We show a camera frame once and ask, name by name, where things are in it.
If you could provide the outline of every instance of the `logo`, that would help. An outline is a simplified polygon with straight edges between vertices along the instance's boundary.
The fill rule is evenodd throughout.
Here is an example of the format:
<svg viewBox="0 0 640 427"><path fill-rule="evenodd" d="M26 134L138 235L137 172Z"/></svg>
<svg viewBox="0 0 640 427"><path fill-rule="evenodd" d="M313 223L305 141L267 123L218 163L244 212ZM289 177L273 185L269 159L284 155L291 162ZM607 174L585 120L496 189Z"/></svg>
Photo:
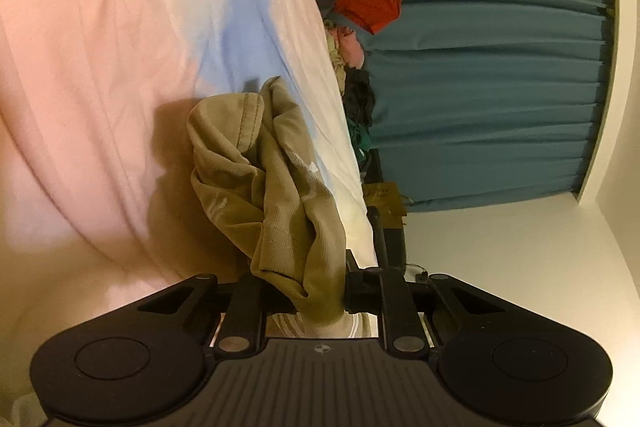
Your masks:
<svg viewBox="0 0 640 427"><path fill-rule="evenodd" d="M314 351L316 353L319 353L320 355L324 355L325 353L331 351L331 347L327 346L326 344L318 344L316 347L314 347Z"/></svg>

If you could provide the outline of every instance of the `bed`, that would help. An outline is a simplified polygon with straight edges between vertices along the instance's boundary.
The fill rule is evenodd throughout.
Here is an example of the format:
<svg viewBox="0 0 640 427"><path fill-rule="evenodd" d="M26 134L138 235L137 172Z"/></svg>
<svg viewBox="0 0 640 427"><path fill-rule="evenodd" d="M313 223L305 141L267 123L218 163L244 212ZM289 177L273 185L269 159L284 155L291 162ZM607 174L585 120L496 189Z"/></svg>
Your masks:
<svg viewBox="0 0 640 427"><path fill-rule="evenodd" d="M0 0L0 425L41 420L28 363L46 338L195 273L233 278L190 185L186 117L275 75L347 248L374 265L314 0Z"/></svg>

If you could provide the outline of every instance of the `blue curtain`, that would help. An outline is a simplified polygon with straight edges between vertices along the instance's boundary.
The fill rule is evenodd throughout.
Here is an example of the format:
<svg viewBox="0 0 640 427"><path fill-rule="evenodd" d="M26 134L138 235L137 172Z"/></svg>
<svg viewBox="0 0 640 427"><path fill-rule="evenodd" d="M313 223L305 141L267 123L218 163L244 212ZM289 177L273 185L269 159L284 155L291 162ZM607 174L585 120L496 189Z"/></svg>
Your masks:
<svg viewBox="0 0 640 427"><path fill-rule="evenodd" d="M412 211L578 190L607 93L610 0L403 0L358 38L373 146Z"/></svg>

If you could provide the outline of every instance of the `cable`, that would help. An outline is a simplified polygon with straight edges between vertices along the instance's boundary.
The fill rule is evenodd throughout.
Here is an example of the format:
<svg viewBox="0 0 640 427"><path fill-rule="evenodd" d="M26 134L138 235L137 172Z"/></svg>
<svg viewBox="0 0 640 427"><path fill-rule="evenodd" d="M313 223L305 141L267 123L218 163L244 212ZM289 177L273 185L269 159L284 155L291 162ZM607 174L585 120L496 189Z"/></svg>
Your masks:
<svg viewBox="0 0 640 427"><path fill-rule="evenodd" d="M411 266L413 268L420 268L423 272L426 272L427 270L425 268L423 268L422 266L420 266L419 264L414 264L414 263L404 263L405 266Z"/></svg>

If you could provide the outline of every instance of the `white wall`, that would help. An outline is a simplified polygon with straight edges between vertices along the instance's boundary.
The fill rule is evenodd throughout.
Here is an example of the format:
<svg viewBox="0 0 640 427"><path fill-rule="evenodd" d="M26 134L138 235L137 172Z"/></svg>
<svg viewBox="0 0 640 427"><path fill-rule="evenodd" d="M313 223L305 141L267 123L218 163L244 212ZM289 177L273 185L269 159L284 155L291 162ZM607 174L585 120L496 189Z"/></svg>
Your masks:
<svg viewBox="0 0 640 427"><path fill-rule="evenodd" d="M638 32L624 118L596 200L640 292L640 26Z"/></svg>
<svg viewBox="0 0 640 427"><path fill-rule="evenodd" d="M443 272L580 330L614 366L600 412L607 427L638 427L640 300L606 220L570 194L410 214L409 263Z"/></svg>

